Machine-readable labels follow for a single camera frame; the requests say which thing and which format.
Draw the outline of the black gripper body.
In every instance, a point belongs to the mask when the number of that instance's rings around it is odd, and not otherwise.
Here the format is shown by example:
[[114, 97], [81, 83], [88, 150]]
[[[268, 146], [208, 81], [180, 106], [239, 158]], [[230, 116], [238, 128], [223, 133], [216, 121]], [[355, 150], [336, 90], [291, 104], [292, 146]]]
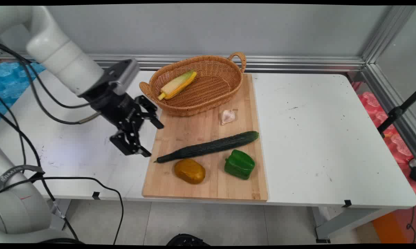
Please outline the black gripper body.
[[127, 93], [118, 95], [114, 92], [116, 83], [101, 83], [80, 94], [92, 109], [124, 132], [133, 132], [136, 119], [141, 112], [140, 106]]

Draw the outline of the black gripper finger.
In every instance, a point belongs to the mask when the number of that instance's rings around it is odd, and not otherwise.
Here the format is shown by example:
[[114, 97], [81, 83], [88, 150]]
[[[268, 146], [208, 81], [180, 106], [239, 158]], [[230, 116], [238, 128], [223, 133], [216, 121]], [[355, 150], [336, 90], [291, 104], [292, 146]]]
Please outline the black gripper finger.
[[144, 95], [135, 97], [135, 104], [139, 106], [136, 111], [136, 118], [149, 120], [157, 129], [163, 129], [164, 125], [159, 121], [157, 117], [157, 106], [155, 106]]
[[127, 131], [119, 129], [110, 137], [113, 143], [124, 155], [142, 155], [143, 157], [151, 157], [151, 153], [140, 144], [139, 133], [136, 129]]

